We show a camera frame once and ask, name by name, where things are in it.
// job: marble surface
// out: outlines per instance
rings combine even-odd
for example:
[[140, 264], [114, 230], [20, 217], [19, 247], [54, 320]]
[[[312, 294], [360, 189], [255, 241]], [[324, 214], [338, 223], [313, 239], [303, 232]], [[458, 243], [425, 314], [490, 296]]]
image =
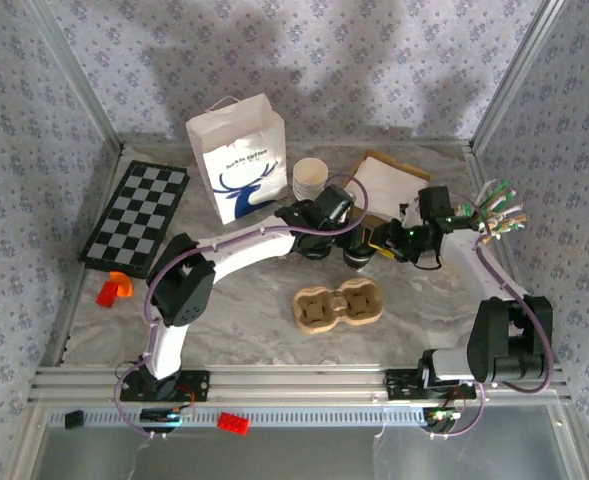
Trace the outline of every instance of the marble surface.
[[[432, 175], [432, 184], [447, 184], [460, 192], [471, 189], [457, 147], [377, 149], [426, 170]], [[363, 150], [288, 146], [288, 166], [291, 170], [296, 160], [314, 156], [327, 162], [331, 171], [349, 171]], [[195, 239], [232, 232], [260, 221], [277, 208], [267, 207], [222, 226], [205, 194], [189, 147], [126, 148], [115, 184], [133, 159], [188, 168], [191, 180], [165, 244], [182, 232]], [[292, 199], [290, 195], [284, 203]], [[308, 336], [295, 326], [290, 302], [298, 290], [313, 285], [337, 288], [357, 275], [375, 279], [383, 289], [386, 306], [379, 321], [361, 327], [340, 324], [328, 333], [315, 336]], [[117, 299], [108, 310], [95, 303], [107, 278], [104, 272], [87, 271], [64, 355], [66, 365], [115, 366], [136, 359], [145, 348], [148, 327], [142, 305], [147, 287], [142, 280], [134, 280], [134, 296]], [[183, 365], [192, 366], [414, 365], [427, 348], [463, 343], [475, 312], [476, 305], [471, 304], [456, 272], [447, 265], [439, 271], [426, 272], [376, 255], [362, 272], [356, 273], [343, 263], [338, 249], [320, 261], [290, 254], [254, 264], [217, 283], [206, 312], [190, 327], [182, 360]]]

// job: chessboard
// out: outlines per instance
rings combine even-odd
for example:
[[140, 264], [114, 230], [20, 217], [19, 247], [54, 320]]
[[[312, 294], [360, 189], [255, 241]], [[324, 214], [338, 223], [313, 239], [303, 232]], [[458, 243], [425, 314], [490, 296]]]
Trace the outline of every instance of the chessboard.
[[185, 168], [132, 161], [79, 260], [145, 278], [188, 181]]

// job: stacked paper cups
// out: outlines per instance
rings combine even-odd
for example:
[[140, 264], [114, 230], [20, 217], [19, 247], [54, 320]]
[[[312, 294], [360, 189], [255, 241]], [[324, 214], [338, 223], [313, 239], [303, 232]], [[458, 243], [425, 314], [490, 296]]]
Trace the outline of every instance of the stacked paper cups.
[[292, 189], [297, 200], [316, 200], [323, 191], [329, 170], [323, 160], [303, 158], [294, 165]]

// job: patterned fabric wall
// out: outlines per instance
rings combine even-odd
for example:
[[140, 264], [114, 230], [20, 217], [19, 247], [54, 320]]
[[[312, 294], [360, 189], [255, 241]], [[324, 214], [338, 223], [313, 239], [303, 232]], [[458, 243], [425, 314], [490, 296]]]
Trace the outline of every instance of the patterned fabric wall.
[[0, 2], [0, 471], [110, 155], [19, 1]]
[[589, 0], [568, 3], [482, 159], [525, 201], [515, 255], [554, 304], [555, 350], [589, 437]]
[[289, 140], [471, 138], [540, 0], [50, 0], [121, 139], [267, 93]]

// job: purple cable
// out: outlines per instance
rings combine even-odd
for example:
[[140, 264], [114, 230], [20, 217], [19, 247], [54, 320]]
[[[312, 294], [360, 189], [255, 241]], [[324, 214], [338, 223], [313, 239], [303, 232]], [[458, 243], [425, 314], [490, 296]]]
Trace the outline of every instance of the purple cable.
[[[292, 227], [289, 225], [273, 225], [271, 227], [265, 227], [262, 230], [254, 230], [252, 232], [247, 232], [247, 233], [244, 233], [243, 235], [239, 235], [238, 237], [230, 238], [229, 240], [225, 240], [223, 242], [220, 242], [220, 243], [216, 244], [216, 248], [217, 249], [226, 248], [226, 247], [229, 247], [229, 246], [234, 245], [236, 243], [247, 240], [249, 238], [253, 238], [257, 235], [264, 235], [268, 232], [288, 231], [288, 232], [297, 232], [297, 233], [307, 233], [310, 235], [318, 235], [318, 236], [335, 236], [335, 235], [342, 235], [343, 233], [347, 233], [350, 230], [356, 228], [356, 226], [359, 225], [365, 219], [365, 216], [367, 215], [367, 208], [369, 207], [369, 197], [367, 196], [367, 191], [365, 190], [365, 186], [361, 183], [360, 180], [356, 179], [355, 177], [353, 177], [352, 175], [349, 175], [347, 173], [335, 173], [334, 175], [330, 176], [327, 179], [325, 184], [327, 185], [332, 179], [334, 179], [336, 177], [348, 178], [349, 180], [356, 183], [356, 185], [358, 185], [358, 187], [363, 192], [362, 212], [359, 215], [359, 217], [354, 222], [350, 223], [349, 225], [347, 225], [343, 228], [340, 228], [338, 230], [315, 230], [313, 228]], [[154, 277], [154, 279], [150, 283], [150, 286], [147, 290], [147, 295], [145, 296], [145, 302], [143, 304], [143, 314], [145, 316], [145, 320], [147, 321], [147, 323], [150, 325], [150, 328], [152, 329], [152, 331], [150, 332], [149, 341], [147, 343], [147, 348], [145, 350], [146, 352], [150, 352], [152, 350], [152, 348], [154, 346], [154, 342], [156, 340], [156, 327], [158, 326], [158, 321], [155, 321], [152, 318], [152, 297], [154, 296], [154, 292], [156, 291], [156, 287], [158, 287], [158, 284], [161, 282], [163, 277], [165, 275], [167, 275], [167, 272], [169, 272], [172, 268], [174, 268], [177, 264], [181, 263], [186, 258], [189, 258], [193, 255], [198, 254], [198, 253], [211, 252], [213, 250], [214, 250], [213, 245], [204, 245], [202, 247], [188, 250], [187, 252], [184, 252], [184, 253], [178, 255], [177, 257], [174, 257], [172, 260], [170, 260], [167, 263], [167, 265], [165, 265], [158, 272], [158, 274], [156, 274], [156, 276]], [[129, 368], [128, 370], [126, 370], [125, 373], [123, 373], [123, 375], [121, 375], [119, 377], [118, 381], [116, 382], [116, 385], [114, 386], [114, 405], [116, 405], [116, 409], [118, 410], [119, 415], [121, 416], [123, 421], [129, 427], [131, 427], [137, 433], [149, 437], [150, 433], [148, 433], [145, 430], [143, 430], [142, 428], [136, 426], [134, 423], [132, 423], [132, 421], [129, 418], [127, 418], [127, 415], [125, 414], [125, 410], [123, 409], [123, 406], [121, 405], [121, 401], [120, 401], [121, 389], [123, 388], [123, 382], [125, 381], [125, 378], [129, 374], [131, 374], [132, 372], [138, 370], [143, 365], [145, 365], [145, 362], [146, 362], [146, 357], [143, 358], [136, 365], [134, 365], [131, 368]]]
[[476, 426], [476, 424], [481, 420], [481, 415], [483, 415], [483, 411], [485, 410], [485, 387], [480, 382], [476, 382], [476, 385], [478, 385], [478, 389], [481, 392], [481, 404], [478, 406], [478, 412], [476, 412], [476, 416], [474, 417], [474, 420], [472, 420], [468, 426], [466, 426], [465, 428], [461, 428], [460, 430], [457, 430], [456, 432], [434, 433], [434, 436], [447, 437], [447, 438], [458, 437], [458, 436], [463, 435], [463, 434], [469, 432], [470, 430], [472, 430]]
[[[462, 198], [464, 201], [466, 201], [467, 203], [470, 204], [470, 206], [476, 211], [476, 213], [479, 214], [479, 217], [481, 218], [481, 220], [485, 224], [485, 231], [487, 232], [487, 235], [490, 235], [489, 238], [491, 238], [492, 231], [490, 230], [489, 223], [487, 223], [487, 218], [485, 218], [483, 211], [466, 195], [462, 195], [460, 193], [456, 193], [456, 192], [452, 192], [452, 191], [450, 191], [450, 193], [452, 193], [453, 195], [456, 195], [457, 197]], [[543, 329], [543, 325], [541, 325], [541, 322], [536, 317], [536, 314], [532, 311], [532, 309], [529, 307], [529, 305], [525, 302], [523, 297], [521, 295], [519, 295], [505, 281], [505, 279], [501, 276], [501, 274], [498, 273], [496, 271], [496, 269], [492, 266], [492, 264], [485, 258], [485, 255], [483, 255], [483, 249], [481, 248], [481, 245], [480, 245], [481, 242], [483, 241], [483, 238], [484, 237], [479, 237], [476, 242], [476, 245], [475, 245], [476, 255], [478, 256], [479, 260], [481, 261], [481, 263], [483, 264], [485, 269], [488, 271], [488, 273], [490, 275], [492, 275], [494, 280], [496, 280], [498, 282], [498, 284], [501, 286], [501, 288], [503, 288], [507, 293], [509, 293], [512, 297], [514, 297], [514, 300], [516, 300], [516, 302], [520, 305], [520, 307], [523, 309], [523, 311], [527, 314], [528, 318], [532, 322], [532, 325], [534, 326], [534, 330], [536, 330], [536, 334], [541, 339], [541, 343], [543, 344], [543, 350], [545, 352], [545, 361], [547, 362], [547, 371], [545, 372], [545, 378], [543, 380], [543, 383], [541, 383], [538, 387], [533, 388], [533, 389], [526, 389], [526, 388], [516, 386], [510, 382], [503, 382], [503, 384], [507, 385], [508, 387], [510, 387], [511, 389], [513, 389], [519, 393], [529, 393], [529, 394], [541, 393], [544, 390], [546, 390], [547, 387], [550, 386], [550, 383], [552, 383], [552, 376], [554, 374], [554, 352], [552, 351], [552, 345], [550, 344], [550, 341], [547, 338], [547, 335], [545, 335], [545, 330]]]

